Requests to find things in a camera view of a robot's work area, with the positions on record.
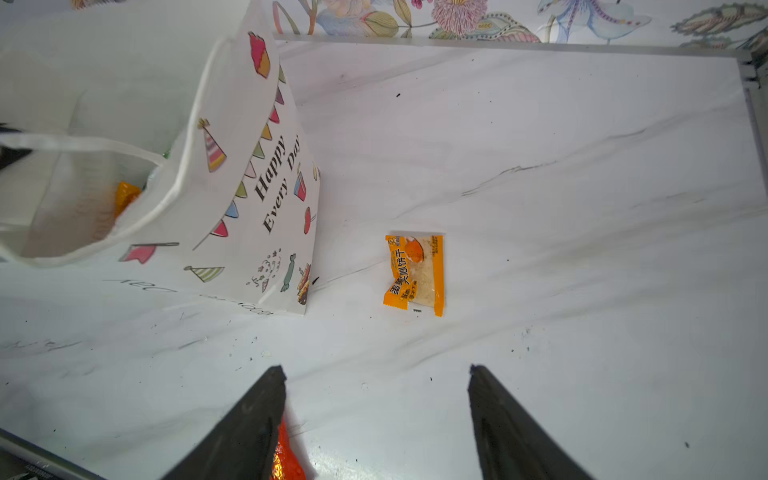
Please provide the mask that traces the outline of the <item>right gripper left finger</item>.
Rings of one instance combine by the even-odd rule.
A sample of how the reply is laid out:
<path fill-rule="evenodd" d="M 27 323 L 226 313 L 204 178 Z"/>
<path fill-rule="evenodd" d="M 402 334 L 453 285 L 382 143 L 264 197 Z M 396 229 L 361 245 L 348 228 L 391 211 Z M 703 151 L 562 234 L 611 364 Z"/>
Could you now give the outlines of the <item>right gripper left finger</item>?
<path fill-rule="evenodd" d="M 286 376 L 272 366 L 167 479 L 269 479 L 286 401 Z"/>

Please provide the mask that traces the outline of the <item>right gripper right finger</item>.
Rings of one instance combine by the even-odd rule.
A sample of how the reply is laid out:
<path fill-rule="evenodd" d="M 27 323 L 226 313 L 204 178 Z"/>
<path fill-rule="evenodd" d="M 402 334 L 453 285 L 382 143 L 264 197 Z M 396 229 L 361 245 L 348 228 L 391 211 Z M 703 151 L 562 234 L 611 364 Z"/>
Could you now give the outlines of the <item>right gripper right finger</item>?
<path fill-rule="evenodd" d="M 588 479 L 575 462 L 483 365 L 468 385 L 479 464 L 485 479 Z"/>

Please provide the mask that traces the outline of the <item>red snack packet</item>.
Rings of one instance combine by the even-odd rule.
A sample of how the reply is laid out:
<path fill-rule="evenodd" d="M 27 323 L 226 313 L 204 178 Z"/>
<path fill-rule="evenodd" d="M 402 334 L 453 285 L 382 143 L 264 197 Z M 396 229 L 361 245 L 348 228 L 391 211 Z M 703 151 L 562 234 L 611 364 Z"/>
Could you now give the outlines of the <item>red snack packet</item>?
<path fill-rule="evenodd" d="M 306 474 L 290 445 L 285 420 L 278 430 L 278 442 L 273 456 L 271 480 L 306 480 Z"/>

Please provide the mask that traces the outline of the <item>small orange snack packet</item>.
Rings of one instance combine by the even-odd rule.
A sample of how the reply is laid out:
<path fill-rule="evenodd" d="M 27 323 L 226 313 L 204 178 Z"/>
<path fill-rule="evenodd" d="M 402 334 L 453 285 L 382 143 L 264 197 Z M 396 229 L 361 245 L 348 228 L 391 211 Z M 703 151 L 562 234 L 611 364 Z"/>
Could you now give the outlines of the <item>small orange snack packet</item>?
<path fill-rule="evenodd" d="M 393 283 L 383 304 L 407 310 L 412 304 L 433 309 L 437 317 L 445 309 L 444 236 L 413 232 L 387 235 Z"/>

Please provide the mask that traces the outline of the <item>small orange candy wrapper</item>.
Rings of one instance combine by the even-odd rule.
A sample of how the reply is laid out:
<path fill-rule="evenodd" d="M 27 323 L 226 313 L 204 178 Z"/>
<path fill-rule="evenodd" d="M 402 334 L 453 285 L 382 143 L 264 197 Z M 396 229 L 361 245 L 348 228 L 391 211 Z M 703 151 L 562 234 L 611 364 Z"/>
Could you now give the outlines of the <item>small orange candy wrapper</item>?
<path fill-rule="evenodd" d="M 115 193 L 114 215 L 118 218 L 142 193 L 142 189 L 121 181 Z"/>

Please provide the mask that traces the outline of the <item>white paper bag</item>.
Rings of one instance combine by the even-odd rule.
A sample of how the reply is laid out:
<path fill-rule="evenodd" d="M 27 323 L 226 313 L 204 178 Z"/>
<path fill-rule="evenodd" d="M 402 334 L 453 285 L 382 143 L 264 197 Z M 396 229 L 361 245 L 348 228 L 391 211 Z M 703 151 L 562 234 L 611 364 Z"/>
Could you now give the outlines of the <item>white paper bag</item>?
<path fill-rule="evenodd" d="M 321 176 L 258 1 L 130 1 L 1 29 L 1 293 L 306 310 Z M 124 181 L 141 195 L 118 217 Z"/>

